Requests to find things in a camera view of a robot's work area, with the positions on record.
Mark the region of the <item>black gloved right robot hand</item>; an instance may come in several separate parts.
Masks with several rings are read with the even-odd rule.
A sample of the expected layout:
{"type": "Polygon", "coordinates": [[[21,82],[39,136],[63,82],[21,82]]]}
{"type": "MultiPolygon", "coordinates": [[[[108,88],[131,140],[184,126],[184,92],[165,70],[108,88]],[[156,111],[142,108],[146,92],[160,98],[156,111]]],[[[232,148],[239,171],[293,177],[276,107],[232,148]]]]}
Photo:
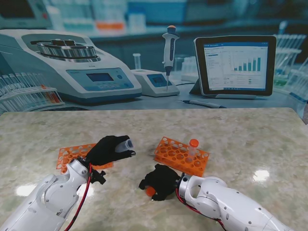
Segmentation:
{"type": "Polygon", "coordinates": [[[139,188],[145,190],[152,187],[155,194],[151,197],[154,201],[164,201],[170,196],[177,186],[180,176],[165,165],[156,164],[154,171],[148,173],[139,183],[139,188]]]}

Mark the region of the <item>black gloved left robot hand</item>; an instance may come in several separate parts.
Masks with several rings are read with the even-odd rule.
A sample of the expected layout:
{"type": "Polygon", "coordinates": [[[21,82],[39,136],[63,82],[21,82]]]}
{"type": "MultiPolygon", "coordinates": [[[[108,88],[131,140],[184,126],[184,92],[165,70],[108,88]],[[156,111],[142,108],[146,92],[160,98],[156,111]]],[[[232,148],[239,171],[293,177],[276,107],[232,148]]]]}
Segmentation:
{"type": "Polygon", "coordinates": [[[106,136],[87,153],[85,161],[94,166],[102,166],[113,161],[133,157],[136,153],[133,150],[127,150],[120,153],[115,148],[120,143],[129,139],[129,136],[106,136]]]}

